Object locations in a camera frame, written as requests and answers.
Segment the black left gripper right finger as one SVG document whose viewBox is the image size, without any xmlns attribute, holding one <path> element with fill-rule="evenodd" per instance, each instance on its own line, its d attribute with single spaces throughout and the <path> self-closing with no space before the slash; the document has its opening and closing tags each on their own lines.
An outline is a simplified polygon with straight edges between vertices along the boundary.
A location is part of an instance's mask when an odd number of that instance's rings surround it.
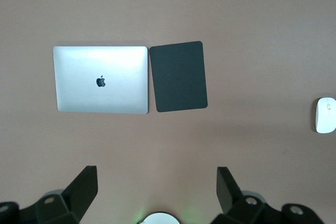
<svg viewBox="0 0 336 224">
<path fill-rule="evenodd" d="M 258 196 L 244 195 L 227 167 L 217 168 L 216 193 L 222 213 L 212 224 L 323 224 L 307 206 L 289 203 L 275 210 Z"/>
</svg>

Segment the silver closed laptop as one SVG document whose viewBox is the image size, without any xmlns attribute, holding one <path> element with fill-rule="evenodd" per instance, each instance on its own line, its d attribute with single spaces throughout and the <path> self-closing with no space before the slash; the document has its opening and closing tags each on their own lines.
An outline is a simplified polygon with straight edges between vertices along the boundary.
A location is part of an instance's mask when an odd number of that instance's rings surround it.
<svg viewBox="0 0 336 224">
<path fill-rule="evenodd" d="M 61 112 L 148 112 L 145 46 L 55 46 L 57 108 Z"/>
</svg>

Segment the white computer mouse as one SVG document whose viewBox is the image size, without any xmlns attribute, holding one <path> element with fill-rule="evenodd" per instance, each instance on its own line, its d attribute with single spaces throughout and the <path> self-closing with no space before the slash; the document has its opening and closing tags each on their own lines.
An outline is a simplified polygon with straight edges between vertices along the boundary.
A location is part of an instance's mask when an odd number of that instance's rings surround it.
<svg viewBox="0 0 336 224">
<path fill-rule="evenodd" d="M 316 107 L 316 131 L 320 134 L 331 133 L 336 129 L 336 100 L 321 98 Z"/>
</svg>

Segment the black mouse pad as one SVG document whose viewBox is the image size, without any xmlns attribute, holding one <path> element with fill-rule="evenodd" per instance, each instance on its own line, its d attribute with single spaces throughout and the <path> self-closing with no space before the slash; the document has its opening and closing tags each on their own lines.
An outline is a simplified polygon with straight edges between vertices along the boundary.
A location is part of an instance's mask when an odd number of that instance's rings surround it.
<svg viewBox="0 0 336 224">
<path fill-rule="evenodd" d="M 158 112 L 208 106 L 201 41 L 153 46 L 149 53 Z"/>
</svg>

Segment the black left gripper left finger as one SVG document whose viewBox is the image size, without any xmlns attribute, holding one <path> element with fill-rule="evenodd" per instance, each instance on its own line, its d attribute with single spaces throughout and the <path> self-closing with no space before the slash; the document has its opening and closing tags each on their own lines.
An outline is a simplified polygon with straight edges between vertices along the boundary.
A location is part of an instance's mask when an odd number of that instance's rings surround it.
<svg viewBox="0 0 336 224">
<path fill-rule="evenodd" d="M 21 210 L 20 224 L 80 224 L 97 193 L 97 167 L 87 166 L 63 191 Z"/>
</svg>

